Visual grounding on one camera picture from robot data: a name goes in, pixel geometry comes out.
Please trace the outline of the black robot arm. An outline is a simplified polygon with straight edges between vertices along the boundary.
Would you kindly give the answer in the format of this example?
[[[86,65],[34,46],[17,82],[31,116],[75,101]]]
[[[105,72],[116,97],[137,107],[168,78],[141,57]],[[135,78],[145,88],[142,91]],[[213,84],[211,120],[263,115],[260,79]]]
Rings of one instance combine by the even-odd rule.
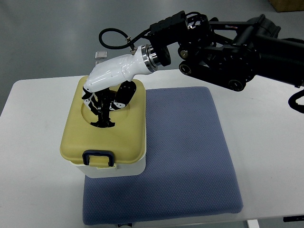
[[[255,76],[302,87],[304,42],[280,39],[279,32],[265,15],[234,22],[181,11],[152,24],[147,39],[163,66],[171,63],[168,46],[177,43],[183,74],[233,91]]]

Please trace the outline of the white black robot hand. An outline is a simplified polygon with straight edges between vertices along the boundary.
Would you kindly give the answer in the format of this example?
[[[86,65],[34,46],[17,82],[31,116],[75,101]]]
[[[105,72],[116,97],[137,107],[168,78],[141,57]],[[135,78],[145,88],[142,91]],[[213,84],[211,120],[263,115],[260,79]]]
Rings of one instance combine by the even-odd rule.
[[[83,85],[82,99],[94,114],[125,108],[136,91],[135,75],[155,72],[160,61],[151,45],[139,46],[135,53],[96,65]]]

